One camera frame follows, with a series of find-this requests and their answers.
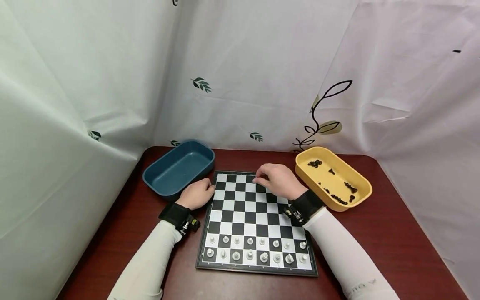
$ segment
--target white curtain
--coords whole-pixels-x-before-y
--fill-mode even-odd
[[[175,4],[0,0],[1,295],[54,298],[142,151],[197,138],[376,158],[480,298],[476,1]]]

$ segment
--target black wrist strap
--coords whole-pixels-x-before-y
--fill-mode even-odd
[[[175,226],[182,235],[187,234],[187,229],[197,231],[200,221],[192,217],[192,211],[176,203],[169,203],[158,216],[159,219],[167,221]]]
[[[307,190],[291,202],[290,207],[285,209],[285,214],[290,218],[294,217],[304,225],[324,206],[325,203],[312,190]]]

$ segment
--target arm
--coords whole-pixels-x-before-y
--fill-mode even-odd
[[[212,198],[215,186],[208,178],[189,185],[176,202],[194,210]],[[160,300],[161,284],[173,246],[182,235],[171,223],[160,221],[123,270],[108,300]]]
[[[308,190],[284,165],[262,165],[254,182],[287,199],[298,199]],[[304,228],[317,241],[348,300],[398,299],[365,250],[325,207],[307,217]]]

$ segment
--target chessboard border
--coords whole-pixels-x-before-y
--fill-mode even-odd
[[[216,178],[218,174],[232,174],[232,175],[256,175],[254,172],[238,172],[238,171],[215,171],[213,175],[213,183],[216,184]],[[208,234],[207,224],[210,220],[210,212],[212,210],[212,198],[207,203],[207,211],[205,214],[204,228],[202,230],[202,236],[200,238],[200,246],[198,248],[197,262],[195,265],[196,269],[208,269],[208,270],[222,270],[222,271],[234,271],[234,272],[248,272],[248,273],[261,273],[261,274],[273,274],[273,275],[290,275],[290,276],[308,276],[308,277],[318,277],[317,263],[315,260],[315,255],[313,253],[313,244],[310,237],[310,233],[305,231],[305,240],[307,241],[308,255],[310,257],[310,263],[312,264],[312,270],[297,269],[297,268],[287,268],[287,267],[271,267],[271,266],[256,266],[252,265],[246,267],[243,264],[231,265],[231,264],[222,264],[222,263],[213,263],[213,262],[203,262],[202,261],[202,249],[205,248],[206,236]]]

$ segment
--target wooden table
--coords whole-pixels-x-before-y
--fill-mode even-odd
[[[107,298],[166,205],[144,184],[142,173],[169,149],[153,147],[144,153],[57,299]],[[215,150],[215,154],[215,169],[250,172],[267,162],[294,169],[296,155],[236,150]],[[368,156],[340,156],[370,181],[373,194],[358,207],[333,213],[365,248],[399,297],[466,299],[380,165]],[[205,208],[196,215],[204,220]],[[318,278],[197,270],[200,236],[201,229],[175,247],[163,283],[163,300],[345,298],[318,247]]]

